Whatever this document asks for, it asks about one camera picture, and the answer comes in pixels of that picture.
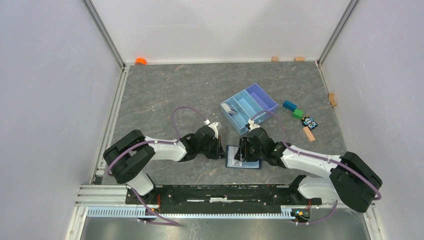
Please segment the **blue card holder wallet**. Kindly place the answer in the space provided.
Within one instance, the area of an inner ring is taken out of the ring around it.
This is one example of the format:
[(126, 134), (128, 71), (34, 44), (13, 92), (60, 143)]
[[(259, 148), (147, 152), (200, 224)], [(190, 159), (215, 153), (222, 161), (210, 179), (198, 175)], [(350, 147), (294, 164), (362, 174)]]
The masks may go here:
[(261, 169), (262, 163), (260, 160), (257, 161), (245, 161), (240, 156), (236, 159), (236, 154), (240, 149), (239, 146), (227, 145), (226, 146), (226, 159), (225, 167), (233, 169)]

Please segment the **blue purple three-bin tray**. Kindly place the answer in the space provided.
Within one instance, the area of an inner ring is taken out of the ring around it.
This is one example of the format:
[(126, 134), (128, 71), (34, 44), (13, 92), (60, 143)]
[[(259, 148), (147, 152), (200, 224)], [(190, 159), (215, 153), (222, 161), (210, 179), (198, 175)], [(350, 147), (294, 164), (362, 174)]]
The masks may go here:
[[(221, 107), (222, 103), (232, 105), (238, 114), (229, 115)], [(275, 114), (278, 108), (279, 104), (257, 83), (220, 103), (221, 112), (240, 136), (247, 133), (249, 119), (253, 118), (256, 124), (260, 124), (271, 116), (269, 112)]]

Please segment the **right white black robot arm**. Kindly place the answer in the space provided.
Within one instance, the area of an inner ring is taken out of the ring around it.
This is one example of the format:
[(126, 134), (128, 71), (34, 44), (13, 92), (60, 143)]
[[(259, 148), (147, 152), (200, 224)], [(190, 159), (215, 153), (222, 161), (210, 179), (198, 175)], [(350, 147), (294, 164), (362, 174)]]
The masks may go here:
[(314, 198), (332, 199), (364, 213), (373, 201), (382, 198), (382, 179), (354, 152), (331, 155), (304, 150), (288, 142), (274, 141), (259, 127), (240, 138), (235, 158), (310, 173), (288, 191), (295, 204)]

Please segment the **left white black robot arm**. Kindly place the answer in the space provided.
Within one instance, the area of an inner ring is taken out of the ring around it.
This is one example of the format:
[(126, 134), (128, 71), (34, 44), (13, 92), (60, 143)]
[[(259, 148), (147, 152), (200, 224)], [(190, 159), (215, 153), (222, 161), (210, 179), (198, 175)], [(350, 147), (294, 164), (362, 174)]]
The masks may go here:
[(187, 162), (198, 155), (210, 160), (225, 158), (219, 135), (220, 124), (203, 125), (195, 133), (180, 139), (164, 140), (145, 136), (139, 129), (132, 130), (103, 153), (108, 168), (118, 184), (136, 190), (145, 204), (153, 203), (157, 190), (151, 178), (143, 171), (151, 161)]

